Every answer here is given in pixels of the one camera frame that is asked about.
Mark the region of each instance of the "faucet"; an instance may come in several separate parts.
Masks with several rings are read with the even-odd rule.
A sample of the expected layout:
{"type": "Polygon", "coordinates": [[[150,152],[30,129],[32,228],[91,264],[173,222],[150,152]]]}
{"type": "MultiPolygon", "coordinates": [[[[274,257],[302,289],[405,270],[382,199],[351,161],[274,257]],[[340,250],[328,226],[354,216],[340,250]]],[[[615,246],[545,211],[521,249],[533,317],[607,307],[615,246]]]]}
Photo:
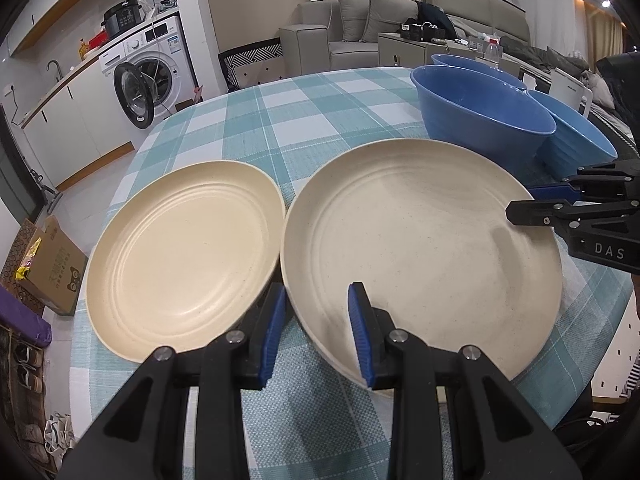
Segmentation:
{"type": "Polygon", "coordinates": [[[63,77],[63,76],[62,76],[62,70],[60,70],[60,63],[58,63],[55,59],[52,59],[51,61],[49,61],[49,62],[47,63],[47,71],[49,71],[49,67],[51,66],[51,63],[55,63],[55,64],[56,64],[56,67],[58,68],[58,75],[60,76],[60,77],[56,76],[56,82],[58,82],[58,81],[60,81],[60,80],[62,79],[62,77],[63,77]]]}

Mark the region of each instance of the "cream plate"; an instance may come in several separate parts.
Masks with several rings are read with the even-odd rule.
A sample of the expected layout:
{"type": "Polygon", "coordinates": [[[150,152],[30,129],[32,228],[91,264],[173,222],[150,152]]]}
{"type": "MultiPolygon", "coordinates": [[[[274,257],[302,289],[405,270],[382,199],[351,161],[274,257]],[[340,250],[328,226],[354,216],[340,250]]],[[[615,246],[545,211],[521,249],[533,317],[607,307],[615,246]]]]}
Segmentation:
{"type": "Polygon", "coordinates": [[[558,314],[562,268],[549,228],[504,214],[527,190],[487,158],[436,140],[393,139],[334,158],[289,209],[281,265],[320,353],[360,384],[347,288],[429,345],[478,345],[510,379],[558,314]]]}
{"type": "Polygon", "coordinates": [[[231,328],[278,261],[285,206],[271,178],[217,160],[159,178],[111,219],[89,262],[86,302],[100,341],[143,361],[231,328]]]}

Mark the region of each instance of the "metal bolt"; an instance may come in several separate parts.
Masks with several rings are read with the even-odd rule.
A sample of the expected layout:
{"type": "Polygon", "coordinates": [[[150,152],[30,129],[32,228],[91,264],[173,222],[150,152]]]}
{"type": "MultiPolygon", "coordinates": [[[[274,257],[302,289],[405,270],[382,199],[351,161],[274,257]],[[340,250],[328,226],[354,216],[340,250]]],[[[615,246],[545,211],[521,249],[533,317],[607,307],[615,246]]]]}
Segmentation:
{"type": "Polygon", "coordinates": [[[244,339],[244,332],[242,330],[230,330],[226,333],[226,340],[229,343],[241,343],[244,339]]]}
{"type": "Polygon", "coordinates": [[[154,359],[156,361],[167,361],[174,354],[174,349],[170,346],[161,346],[154,351],[154,359]]]}
{"type": "Polygon", "coordinates": [[[394,343],[404,343],[407,339],[409,339],[408,333],[401,328],[396,328],[389,332],[389,337],[394,343]]]}
{"type": "Polygon", "coordinates": [[[467,345],[462,349],[462,355],[470,361],[478,361],[482,352],[477,346],[467,345]]]}

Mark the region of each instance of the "washing machine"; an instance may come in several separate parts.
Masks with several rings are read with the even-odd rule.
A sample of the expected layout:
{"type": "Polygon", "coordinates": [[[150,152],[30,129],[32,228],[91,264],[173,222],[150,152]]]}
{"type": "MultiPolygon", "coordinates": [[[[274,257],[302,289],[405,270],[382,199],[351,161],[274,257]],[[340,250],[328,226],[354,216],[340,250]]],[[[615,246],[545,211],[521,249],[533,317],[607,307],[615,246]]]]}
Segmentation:
{"type": "Polygon", "coordinates": [[[193,99],[197,86],[178,15],[150,23],[105,53],[103,72],[113,73],[121,113],[138,148],[156,124],[193,99]]]}

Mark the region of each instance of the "light blue bowl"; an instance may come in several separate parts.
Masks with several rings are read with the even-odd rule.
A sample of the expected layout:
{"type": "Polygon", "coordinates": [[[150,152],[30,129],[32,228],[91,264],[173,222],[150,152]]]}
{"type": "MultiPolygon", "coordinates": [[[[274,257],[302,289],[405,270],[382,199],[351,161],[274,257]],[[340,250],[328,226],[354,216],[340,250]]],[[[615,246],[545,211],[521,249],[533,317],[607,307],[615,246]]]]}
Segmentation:
{"type": "Polygon", "coordinates": [[[526,92],[466,68],[425,65],[411,72],[431,139],[473,150],[513,172],[556,130],[526,92]]]}
{"type": "Polygon", "coordinates": [[[556,134],[538,150],[538,158],[558,180],[575,175],[580,166],[604,164],[618,158],[609,139],[573,108],[542,92],[528,93],[551,112],[558,125],[556,134]]]}
{"type": "Polygon", "coordinates": [[[492,66],[485,65],[484,63],[480,63],[475,59],[452,56],[451,54],[433,54],[431,56],[431,60],[436,65],[459,66],[460,68],[468,68],[469,70],[474,70],[475,72],[479,72],[481,74],[490,75],[491,77],[495,77],[500,81],[504,81],[511,86],[515,86],[518,90],[525,91],[527,89],[527,86],[517,77],[514,77],[504,70],[500,70],[499,68],[494,68],[492,66]]]}

